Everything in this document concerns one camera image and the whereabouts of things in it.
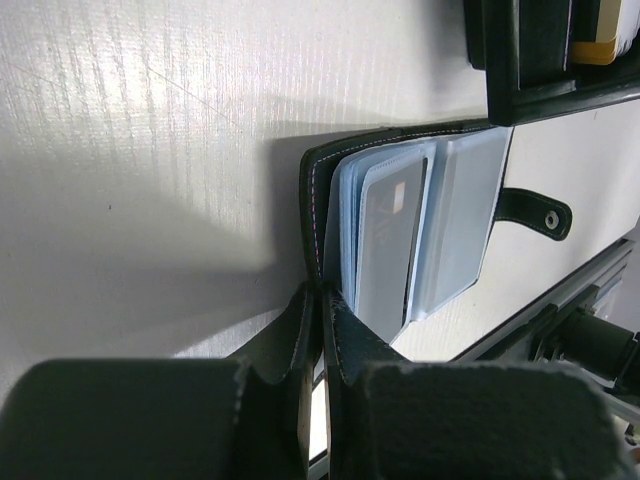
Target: leather flap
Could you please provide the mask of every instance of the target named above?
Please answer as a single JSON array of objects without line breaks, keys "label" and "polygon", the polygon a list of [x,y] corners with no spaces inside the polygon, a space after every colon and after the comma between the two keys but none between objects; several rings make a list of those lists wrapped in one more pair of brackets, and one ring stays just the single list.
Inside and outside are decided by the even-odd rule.
[{"label": "leather flap", "polygon": [[556,241],[569,235],[573,214],[566,203],[521,188],[503,188],[494,220],[515,222]]}]

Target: white textured surface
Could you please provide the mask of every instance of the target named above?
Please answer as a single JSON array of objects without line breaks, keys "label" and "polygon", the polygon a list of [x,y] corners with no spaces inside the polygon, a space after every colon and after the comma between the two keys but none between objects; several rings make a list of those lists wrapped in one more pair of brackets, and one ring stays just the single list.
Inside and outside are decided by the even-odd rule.
[{"label": "white textured surface", "polygon": [[44,358],[219,354],[304,279],[316,135],[484,111],[461,2],[1,2],[0,398]]}]

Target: black object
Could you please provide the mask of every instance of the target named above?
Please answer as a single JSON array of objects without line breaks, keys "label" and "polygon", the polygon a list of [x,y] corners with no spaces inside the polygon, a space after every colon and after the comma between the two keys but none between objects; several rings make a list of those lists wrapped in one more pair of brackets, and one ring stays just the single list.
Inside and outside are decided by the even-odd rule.
[{"label": "black object", "polygon": [[571,370],[411,363],[330,286],[323,324],[331,478],[633,476],[602,399]]},{"label": "black object", "polygon": [[517,125],[640,98],[640,42],[608,66],[568,64],[572,4],[583,1],[591,3],[465,0],[469,60],[486,71],[491,123]]},{"label": "black object", "polygon": [[566,360],[605,382],[614,382],[613,387],[603,387],[606,393],[640,406],[640,334],[593,315],[599,296],[600,288],[588,285],[562,307],[547,304],[531,320],[491,344],[499,330],[508,328],[509,320],[455,360]]},{"label": "black object", "polygon": [[571,38],[578,42],[595,42],[601,0],[579,0],[573,3]]},{"label": "black object", "polygon": [[0,478],[306,478],[321,334],[303,285],[223,360],[59,360],[0,417]]},{"label": "black object", "polygon": [[[490,128],[486,120],[466,120],[414,127],[385,128],[336,140],[308,150],[300,164],[300,223],[307,273],[322,281],[324,237],[331,178],[340,160],[360,150],[413,138],[452,135]],[[503,188],[494,221],[524,225],[553,240],[564,240],[571,229],[571,208],[561,201],[523,189]]]}]

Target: white table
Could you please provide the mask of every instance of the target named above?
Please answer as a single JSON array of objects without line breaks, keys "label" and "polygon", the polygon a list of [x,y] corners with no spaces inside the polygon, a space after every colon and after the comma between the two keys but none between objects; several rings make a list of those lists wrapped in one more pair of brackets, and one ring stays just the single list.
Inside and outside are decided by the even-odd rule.
[{"label": "white table", "polygon": [[[228,353],[304,279],[318,135],[486,113],[448,0],[3,2],[0,54],[0,397],[51,357]],[[639,116],[519,127],[507,185],[569,203],[571,235],[498,224],[396,348],[450,358],[629,230]]]}]

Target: black leather case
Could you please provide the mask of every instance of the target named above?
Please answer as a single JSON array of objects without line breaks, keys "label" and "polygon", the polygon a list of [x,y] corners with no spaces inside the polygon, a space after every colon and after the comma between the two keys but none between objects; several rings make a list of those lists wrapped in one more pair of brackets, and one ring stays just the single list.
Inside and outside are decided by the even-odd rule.
[{"label": "black leather case", "polygon": [[[453,135],[490,128],[486,119],[412,127],[385,128],[336,140],[308,150],[300,164],[300,223],[309,278],[322,283],[324,237],[331,178],[348,155],[370,147],[420,137]],[[553,240],[564,240],[571,229],[571,208],[558,200],[522,189],[502,188],[494,221],[524,225]]]}]

